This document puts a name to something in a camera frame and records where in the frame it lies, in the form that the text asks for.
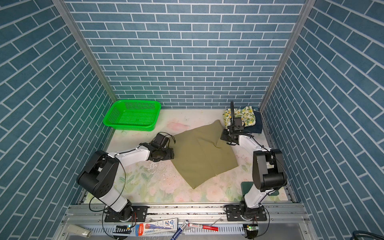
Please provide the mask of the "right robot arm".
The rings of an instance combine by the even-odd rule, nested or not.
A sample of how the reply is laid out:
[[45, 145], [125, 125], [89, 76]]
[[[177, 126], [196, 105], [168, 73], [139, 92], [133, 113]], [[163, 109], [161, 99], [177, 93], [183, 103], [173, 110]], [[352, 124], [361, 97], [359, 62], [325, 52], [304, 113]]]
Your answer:
[[270, 149], [260, 144], [255, 137], [244, 131], [241, 118], [232, 117], [230, 125], [223, 130], [221, 140], [230, 146], [240, 146], [253, 157], [253, 185], [240, 203], [242, 214], [254, 213], [262, 207], [262, 201], [288, 183], [283, 154], [279, 149]]

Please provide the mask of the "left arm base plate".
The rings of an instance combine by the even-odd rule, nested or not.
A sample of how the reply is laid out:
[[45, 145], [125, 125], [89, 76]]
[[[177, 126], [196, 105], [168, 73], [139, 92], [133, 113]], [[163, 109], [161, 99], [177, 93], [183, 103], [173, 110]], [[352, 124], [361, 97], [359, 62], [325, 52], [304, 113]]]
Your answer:
[[148, 213], [148, 206], [128, 206], [120, 212], [115, 212], [111, 208], [107, 208], [105, 213], [105, 222], [107, 223], [125, 223], [125, 222], [145, 222]]

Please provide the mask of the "dark blue denim skirt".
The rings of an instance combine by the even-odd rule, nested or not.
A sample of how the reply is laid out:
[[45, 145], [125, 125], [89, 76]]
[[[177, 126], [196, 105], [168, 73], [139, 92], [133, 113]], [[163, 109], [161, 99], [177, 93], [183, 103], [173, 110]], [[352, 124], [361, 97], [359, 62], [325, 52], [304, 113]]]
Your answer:
[[262, 115], [258, 111], [254, 111], [254, 115], [256, 118], [256, 123], [253, 126], [245, 127], [244, 131], [246, 133], [261, 134], [263, 131]]

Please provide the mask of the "olive khaki skirt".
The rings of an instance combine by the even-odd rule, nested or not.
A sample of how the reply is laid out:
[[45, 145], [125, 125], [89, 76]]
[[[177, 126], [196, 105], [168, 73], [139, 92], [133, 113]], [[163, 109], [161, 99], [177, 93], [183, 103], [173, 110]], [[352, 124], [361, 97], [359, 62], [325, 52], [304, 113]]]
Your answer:
[[232, 147], [221, 140], [223, 130], [221, 122], [216, 120], [175, 135], [171, 162], [192, 189], [238, 167]]

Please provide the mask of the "yellow lemon print skirt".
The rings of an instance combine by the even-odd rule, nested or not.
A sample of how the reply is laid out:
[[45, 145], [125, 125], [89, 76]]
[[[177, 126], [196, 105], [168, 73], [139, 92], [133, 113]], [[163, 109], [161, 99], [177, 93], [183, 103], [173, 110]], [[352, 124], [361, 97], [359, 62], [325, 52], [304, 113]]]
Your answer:
[[[253, 107], [246, 106], [243, 109], [234, 109], [235, 118], [241, 118], [242, 122], [245, 124], [245, 127], [254, 126], [256, 124], [256, 117], [254, 114]], [[224, 114], [224, 124], [225, 127], [228, 127], [231, 124], [231, 109], [227, 109]]]

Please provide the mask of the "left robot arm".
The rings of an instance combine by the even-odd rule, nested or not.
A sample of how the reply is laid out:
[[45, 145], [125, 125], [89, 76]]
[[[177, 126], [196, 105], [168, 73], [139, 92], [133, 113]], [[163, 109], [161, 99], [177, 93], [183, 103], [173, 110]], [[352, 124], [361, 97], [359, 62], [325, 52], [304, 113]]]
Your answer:
[[138, 162], [172, 160], [175, 154], [170, 143], [176, 143], [175, 137], [159, 132], [149, 143], [140, 143], [129, 150], [96, 151], [78, 175], [77, 183], [115, 213], [129, 214], [132, 204], [114, 187], [119, 167], [125, 170]]

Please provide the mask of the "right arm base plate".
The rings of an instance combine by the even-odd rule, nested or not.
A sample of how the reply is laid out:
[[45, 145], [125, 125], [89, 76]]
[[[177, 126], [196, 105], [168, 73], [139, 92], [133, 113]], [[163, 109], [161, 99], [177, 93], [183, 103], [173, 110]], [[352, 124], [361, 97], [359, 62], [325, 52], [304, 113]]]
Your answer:
[[225, 205], [223, 207], [228, 222], [266, 221], [267, 214], [264, 207], [250, 209], [241, 205]]

